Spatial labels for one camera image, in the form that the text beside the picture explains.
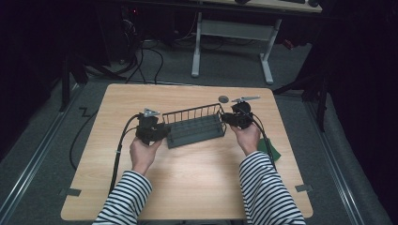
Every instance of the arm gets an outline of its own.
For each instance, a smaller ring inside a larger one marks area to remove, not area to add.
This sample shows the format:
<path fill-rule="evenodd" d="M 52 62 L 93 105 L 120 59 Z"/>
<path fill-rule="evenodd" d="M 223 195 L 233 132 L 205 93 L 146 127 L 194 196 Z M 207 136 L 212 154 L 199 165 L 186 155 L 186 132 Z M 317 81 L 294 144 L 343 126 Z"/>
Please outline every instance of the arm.
<path fill-rule="evenodd" d="M 305 224 L 281 177 L 267 154 L 257 152 L 260 131 L 231 127 L 247 156 L 240 164 L 240 188 L 249 224 Z"/>
<path fill-rule="evenodd" d="M 123 173 L 93 224 L 137 224 L 152 186 L 144 177 L 161 141 L 148 146 L 135 138 L 130 146 L 131 171 Z"/>

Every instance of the silver object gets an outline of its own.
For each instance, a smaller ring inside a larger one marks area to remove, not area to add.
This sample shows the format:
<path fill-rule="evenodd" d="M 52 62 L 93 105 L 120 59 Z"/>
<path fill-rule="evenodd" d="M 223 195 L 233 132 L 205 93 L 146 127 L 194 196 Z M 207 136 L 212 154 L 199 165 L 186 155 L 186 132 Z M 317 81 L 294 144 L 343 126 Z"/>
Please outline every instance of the silver object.
<path fill-rule="evenodd" d="M 256 97 L 241 97 L 241 98 L 237 98 L 235 100 L 232 100 L 232 102 L 240 103 L 240 102 L 243 102 L 243 101 L 254 100 L 254 99 L 259 99 L 259 98 L 260 98 L 260 96 L 256 96 Z"/>
<path fill-rule="evenodd" d="M 159 115 L 161 112 L 159 111 L 152 111 L 149 110 L 148 108 L 144 108 L 144 117 L 149 117 L 149 116 L 154 116 L 154 115 Z"/>

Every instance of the wooden table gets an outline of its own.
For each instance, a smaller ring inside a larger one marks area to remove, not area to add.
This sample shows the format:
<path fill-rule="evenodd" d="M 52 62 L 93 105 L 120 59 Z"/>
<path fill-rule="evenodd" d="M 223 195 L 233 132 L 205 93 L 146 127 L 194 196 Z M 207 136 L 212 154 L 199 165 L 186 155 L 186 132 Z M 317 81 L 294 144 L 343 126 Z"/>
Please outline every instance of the wooden table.
<path fill-rule="evenodd" d="M 61 217 L 65 220 L 97 217 L 108 195 L 120 135 L 134 114 L 142 113 L 144 108 L 169 113 L 204 106 L 217 103 L 219 96 L 230 99 L 260 96 L 250 101 L 252 112 L 260 118 L 272 144 L 282 154 L 276 167 L 284 184 L 303 215 L 310 217 L 313 209 L 307 193 L 295 189 L 303 181 L 269 89 L 149 84 L 109 85 L 71 184 L 71 188 L 82 192 L 79 197 L 66 198 Z M 222 107 L 231 113 L 232 105 L 228 102 Z M 137 125 L 138 121 L 134 120 L 130 127 Z M 131 167 L 129 145 L 133 138 L 131 132 L 123 142 L 117 180 Z M 230 128 L 224 137 L 172 149 L 163 140 L 146 174 L 153 192 L 140 219 L 244 219 L 238 180 L 239 163 L 243 159 Z"/>

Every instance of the wrist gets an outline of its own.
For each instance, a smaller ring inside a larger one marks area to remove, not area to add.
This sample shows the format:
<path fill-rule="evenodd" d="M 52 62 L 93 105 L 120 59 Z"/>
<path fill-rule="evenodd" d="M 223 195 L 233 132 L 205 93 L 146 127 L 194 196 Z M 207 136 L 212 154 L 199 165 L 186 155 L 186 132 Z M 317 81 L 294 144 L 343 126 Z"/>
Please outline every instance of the wrist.
<path fill-rule="evenodd" d="M 256 155 L 257 153 L 261 153 L 261 152 L 259 152 L 259 151 L 253 151 L 253 152 L 251 152 L 249 155 L 247 155 L 246 158 L 250 158 L 251 156 Z"/>
<path fill-rule="evenodd" d="M 132 171 L 137 172 L 137 173 L 141 174 L 142 176 L 145 176 L 148 169 L 149 169 L 149 166 L 140 165 L 140 164 L 132 165 L 132 168 L 131 168 Z"/>
<path fill-rule="evenodd" d="M 245 152 L 245 155 L 248 156 L 253 152 L 257 151 L 257 147 L 246 147 L 243 149 L 243 152 Z"/>

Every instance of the white desk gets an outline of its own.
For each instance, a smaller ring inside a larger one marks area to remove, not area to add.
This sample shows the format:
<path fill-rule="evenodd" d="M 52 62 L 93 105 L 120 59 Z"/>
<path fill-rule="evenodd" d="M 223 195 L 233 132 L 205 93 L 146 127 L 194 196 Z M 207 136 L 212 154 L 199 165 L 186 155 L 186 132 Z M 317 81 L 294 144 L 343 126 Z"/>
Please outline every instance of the white desk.
<path fill-rule="evenodd" d="M 206 3 L 221 3 L 221 4 L 237 4 L 235 0 L 202 0 L 199 4 Z M 252 0 L 242 7 L 257 7 L 257 8 L 274 8 L 278 10 L 294 10 L 300 12 L 316 12 L 320 13 L 322 8 L 310 7 L 308 3 L 298 4 L 291 2 L 284 2 L 279 0 Z M 198 21 L 196 28 L 196 46 L 193 54 L 192 72 L 193 77 L 199 76 L 200 70 L 200 41 L 202 35 L 219 36 L 227 38 L 246 38 L 255 40 L 264 40 L 268 44 L 264 49 L 264 52 L 260 53 L 260 62 L 263 67 L 264 76 L 268 84 L 273 84 L 272 74 L 269 69 L 268 58 L 271 53 L 272 46 L 275 38 L 278 35 L 282 20 L 276 20 L 273 26 L 264 26 L 256 24 L 247 24 L 239 22 L 220 22 L 203 20 L 202 13 L 198 13 Z"/>

